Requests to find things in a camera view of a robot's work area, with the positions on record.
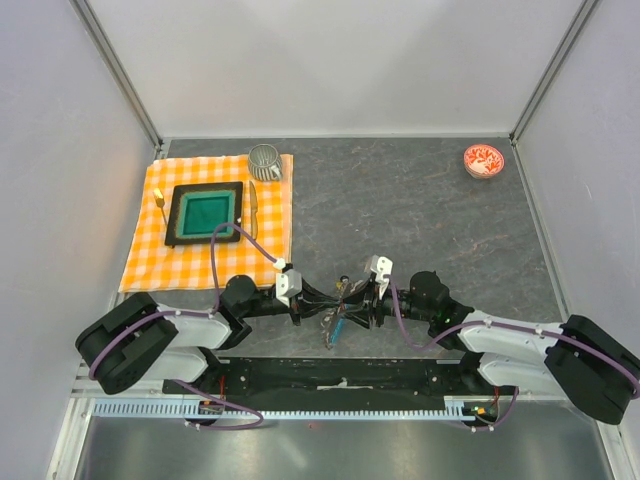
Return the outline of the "blue keyring with metal rings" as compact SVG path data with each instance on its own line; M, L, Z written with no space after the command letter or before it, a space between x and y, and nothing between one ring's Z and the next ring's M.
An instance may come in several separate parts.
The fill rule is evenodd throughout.
M358 283L366 282L364 280L352 281L348 276L344 275L336 283L336 294L340 299L340 309L328 312L321 320L323 342L324 346L328 350L331 350L335 347L338 338L344 326L346 325L346 322L348 321L342 316L342 312L349 307L364 308L363 305L345 306L342 304L343 296L351 290L354 284Z

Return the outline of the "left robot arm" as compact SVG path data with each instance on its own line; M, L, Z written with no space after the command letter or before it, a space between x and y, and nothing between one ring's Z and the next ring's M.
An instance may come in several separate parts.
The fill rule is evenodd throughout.
M249 335L247 318L288 315L298 325L338 305L337 298L309 286L294 270L277 275L269 288L237 275L218 292L218 306L208 310L170 307L136 293L83 330L75 348L89 378L107 395L141 380L174 379L208 393L220 378L214 352L234 348Z

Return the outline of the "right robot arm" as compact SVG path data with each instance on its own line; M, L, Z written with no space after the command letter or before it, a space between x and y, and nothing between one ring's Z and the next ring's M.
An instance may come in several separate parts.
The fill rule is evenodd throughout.
M462 352L457 377L469 393L492 386L561 396L610 425L619 424L639 397L638 357L585 316L562 323L494 316L454 300L431 271L414 274L405 290L388 274L372 274L366 281L341 283L340 292L349 319L426 323L428 342L416 343L403 330L406 343L420 353L436 347Z

